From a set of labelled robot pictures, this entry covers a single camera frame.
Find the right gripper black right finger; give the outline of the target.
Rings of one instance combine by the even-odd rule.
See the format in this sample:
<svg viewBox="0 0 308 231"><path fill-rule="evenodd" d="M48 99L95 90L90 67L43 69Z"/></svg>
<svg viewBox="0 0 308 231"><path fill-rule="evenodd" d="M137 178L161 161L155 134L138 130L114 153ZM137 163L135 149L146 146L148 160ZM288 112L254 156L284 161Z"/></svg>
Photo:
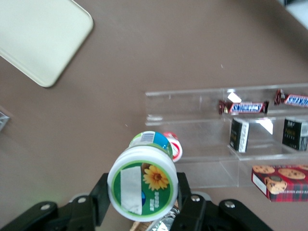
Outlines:
<svg viewBox="0 0 308 231"><path fill-rule="evenodd" d="M172 224L173 231L271 231L264 221L235 199L218 205L191 192L185 173L178 172L180 213Z"/></svg>

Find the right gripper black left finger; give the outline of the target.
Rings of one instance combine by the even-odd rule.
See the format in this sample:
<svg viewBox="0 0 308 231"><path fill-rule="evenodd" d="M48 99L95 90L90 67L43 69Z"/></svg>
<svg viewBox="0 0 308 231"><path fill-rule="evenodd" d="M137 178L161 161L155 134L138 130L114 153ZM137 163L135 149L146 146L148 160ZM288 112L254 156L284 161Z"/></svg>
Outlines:
<svg viewBox="0 0 308 231"><path fill-rule="evenodd" d="M101 226L110 205L104 173L88 195L81 195L59 207L43 201L30 207L2 231L94 231Z"/></svg>

